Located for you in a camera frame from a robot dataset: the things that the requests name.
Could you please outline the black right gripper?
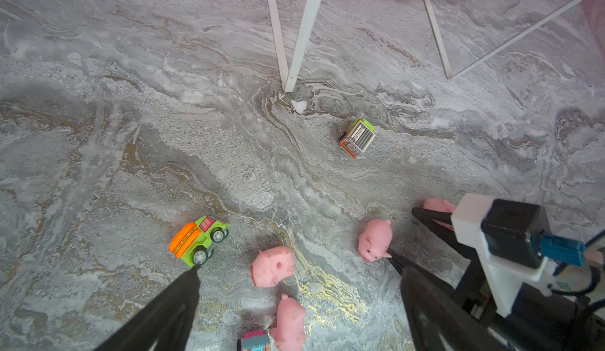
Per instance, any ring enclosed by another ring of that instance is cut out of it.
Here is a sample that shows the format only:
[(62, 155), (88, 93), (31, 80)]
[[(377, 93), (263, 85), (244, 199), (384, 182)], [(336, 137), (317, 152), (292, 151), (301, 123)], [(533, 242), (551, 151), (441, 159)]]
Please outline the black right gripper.
[(536, 288), (524, 284), (519, 291), (511, 313), (501, 316), (496, 313), (496, 304), (490, 294), (481, 288), (487, 280), (481, 271), (475, 249), (460, 244), (452, 225), (450, 212), (438, 212), (414, 207), (412, 215), (433, 234), (453, 248), (458, 254), (471, 261), (456, 288), (431, 272), (415, 264), (392, 249), (387, 253), (394, 269), (401, 275), (406, 269), (415, 269), (427, 280), (441, 289), (464, 312), (471, 315), (480, 309), (479, 315), (471, 315), (489, 335), (499, 335), (516, 350), (603, 350), (604, 319), (597, 312), (604, 308), (604, 300), (582, 304), (576, 299), (586, 296), (603, 282), (602, 269), (590, 268), (591, 283), (583, 290), (566, 292), (553, 290), (544, 296)]

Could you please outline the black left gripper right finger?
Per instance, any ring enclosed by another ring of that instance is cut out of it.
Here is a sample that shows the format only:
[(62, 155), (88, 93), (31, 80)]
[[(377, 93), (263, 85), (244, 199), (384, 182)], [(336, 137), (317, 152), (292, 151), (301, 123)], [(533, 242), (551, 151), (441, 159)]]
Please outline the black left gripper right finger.
[(419, 270), (405, 268), (401, 277), (400, 289), (415, 349), (507, 349)]

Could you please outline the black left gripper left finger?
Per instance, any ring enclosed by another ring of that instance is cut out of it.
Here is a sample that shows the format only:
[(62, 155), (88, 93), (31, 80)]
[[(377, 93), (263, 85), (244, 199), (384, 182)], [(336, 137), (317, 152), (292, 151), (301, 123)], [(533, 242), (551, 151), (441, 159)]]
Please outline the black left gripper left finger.
[(98, 350), (184, 350), (199, 303), (199, 267), (184, 272)]

